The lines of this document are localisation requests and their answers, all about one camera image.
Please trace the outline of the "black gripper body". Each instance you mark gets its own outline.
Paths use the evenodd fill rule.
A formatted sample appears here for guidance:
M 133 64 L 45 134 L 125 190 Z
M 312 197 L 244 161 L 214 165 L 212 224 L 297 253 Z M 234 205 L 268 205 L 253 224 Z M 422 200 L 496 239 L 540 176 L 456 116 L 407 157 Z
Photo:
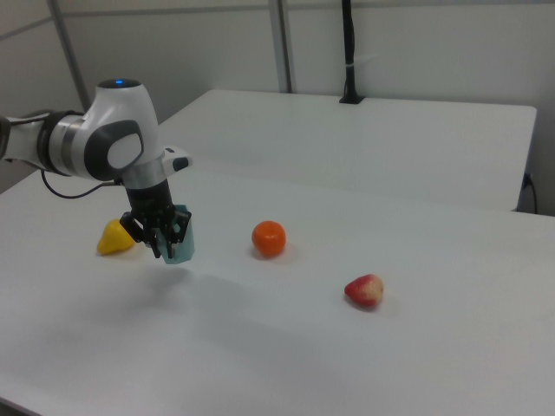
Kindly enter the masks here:
M 173 208 L 169 185 L 154 185 L 143 189 L 126 189 L 131 213 L 137 218 L 156 218 Z

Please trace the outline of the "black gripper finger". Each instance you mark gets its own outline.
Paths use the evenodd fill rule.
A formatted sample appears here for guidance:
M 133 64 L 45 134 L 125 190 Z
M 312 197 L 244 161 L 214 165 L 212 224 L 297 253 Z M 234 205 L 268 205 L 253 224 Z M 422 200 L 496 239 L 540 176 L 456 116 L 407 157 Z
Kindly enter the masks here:
M 185 205 L 176 205 L 173 220 L 164 234 L 165 257 L 192 256 L 192 213 Z
M 136 243 L 143 243 L 150 248 L 155 258 L 161 257 L 155 231 L 142 225 L 131 211 L 127 211 L 121 216 L 120 224 Z

